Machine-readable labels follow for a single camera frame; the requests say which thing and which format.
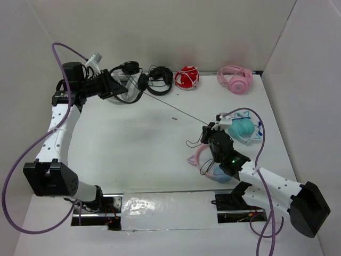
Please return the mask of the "black wrapped headphones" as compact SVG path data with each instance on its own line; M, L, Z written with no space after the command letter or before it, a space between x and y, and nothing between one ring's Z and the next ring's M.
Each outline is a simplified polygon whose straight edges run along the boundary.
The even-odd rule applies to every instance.
M147 90L152 95L164 96L172 90L174 75L169 68L151 65L147 77Z

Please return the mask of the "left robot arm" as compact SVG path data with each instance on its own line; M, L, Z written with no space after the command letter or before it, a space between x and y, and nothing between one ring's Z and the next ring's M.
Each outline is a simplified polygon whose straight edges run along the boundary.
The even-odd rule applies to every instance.
M107 69L101 70L97 61L88 60L84 65L67 62L62 68L67 79L58 82L52 96L48 136L35 160L24 164L23 173L36 196L79 200L98 213L105 207L103 192L97 185L80 181L69 168L69 146L87 98L107 99L128 90L116 82Z

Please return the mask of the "pink blue cat-ear headphones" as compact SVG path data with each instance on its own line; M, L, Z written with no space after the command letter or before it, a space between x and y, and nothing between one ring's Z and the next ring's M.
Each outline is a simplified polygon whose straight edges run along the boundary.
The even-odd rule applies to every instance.
M219 167L219 165L213 161L212 158L209 158L202 163L200 162L201 153L206 152L207 150L208 145L198 146L196 153L188 158L188 163L196 166L201 175L204 175L205 177L213 181L222 184L231 181L231 177L225 174L223 170Z

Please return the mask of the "grey white headphones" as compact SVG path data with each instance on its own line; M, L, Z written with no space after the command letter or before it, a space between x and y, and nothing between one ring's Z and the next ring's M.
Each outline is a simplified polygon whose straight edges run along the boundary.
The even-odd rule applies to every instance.
M123 87L128 89L127 93L119 94L116 97L124 102L132 102L135 100L139 94L139 90L137 88L137 75L124 75L121 74L113 74L112 77L116 82L121 84Z

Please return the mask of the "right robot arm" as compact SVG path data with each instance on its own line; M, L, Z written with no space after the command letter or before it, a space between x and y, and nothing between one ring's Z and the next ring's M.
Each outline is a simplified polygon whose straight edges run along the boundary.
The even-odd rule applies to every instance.
M236 208L267 209L289 220L302 235L317 235L331 209L316 184L292 181L257 166L234 149L233 140L217 123L203 126L201 143L209 146L223 172L239 181L232 197Z

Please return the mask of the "red white headphones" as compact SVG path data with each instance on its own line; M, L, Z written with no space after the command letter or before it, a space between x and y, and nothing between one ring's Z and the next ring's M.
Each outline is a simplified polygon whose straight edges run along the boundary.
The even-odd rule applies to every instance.
M197 67L185 66L174 77L175 85L181 90L194 90L199 83L199 71Z

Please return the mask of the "black wired headphones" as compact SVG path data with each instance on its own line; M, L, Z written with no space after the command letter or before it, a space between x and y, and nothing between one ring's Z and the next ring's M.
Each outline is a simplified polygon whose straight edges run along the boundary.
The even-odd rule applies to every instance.
M127 62L124 62L123 64L121 64L119 66L116 66L116 67L112 68L109 71L109 75L111 76L116 70L122 71L122 73L128 78L128 80L130 80L129 75L138 74L140 72L140 70L142 70L142 68L140 67L140 65L139 65L139 63L137 61L127 61ZM174 107L173 105L168 104L165 101L162 101L162 100L156 98L155 96L152 96L151 94L145 93L145 90L147 89L147 86L139 88L139 86L136 85L136 88L138 89L139 94L138 94L138 96L133 101L127 102L127 101L124 101L123 99L119 98L118 96L114 96L114 98L116 100L118 100L120 103L123 103L123 104L126 104L126 105L131 105L131 104L134 104L134 103L138 102L142 98L142 94L145 94L145 95L147 95L147 96L149 96L149 97L151 97L153 99L156 99L159 102L162 102L165 105L167 105L169 107L172 107L173 109L175 109L175 110L177 110L177 111L179 111L179 112L181 112L181 113L183 113L183 114L185 114L185 115L187 115L187 116L189 116L189 117L191 117L191 118L193 118L193 119L195 119L195 120L197 120L197 121L199 121L199 122L201 122L203 124L205 123L204 121L202 121L202 120L200 120L200 119L198 119L198 118L196 118L196 117L194 117L194 116L192 116L192 115L190 115L190 114L188 114L188 113L186 113L186 112L184 112L184 111ZM196 142L192 142L190 140L186 140L185 141L186 146L190 147L190 148L199 147L202 144L202 142L200 142L200 140L202 139L202 136L203 136L203 132L201 132L201 134L200 134L200 136L199 136L199 138L198 138L198 140Z

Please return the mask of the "teal headphones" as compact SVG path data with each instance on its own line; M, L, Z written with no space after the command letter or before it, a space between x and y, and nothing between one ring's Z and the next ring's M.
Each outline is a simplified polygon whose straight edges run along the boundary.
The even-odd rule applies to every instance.
M250 111L236 112L231 115L232 125L227 128L230 137L249 144L263 139L262 123L253 122Z

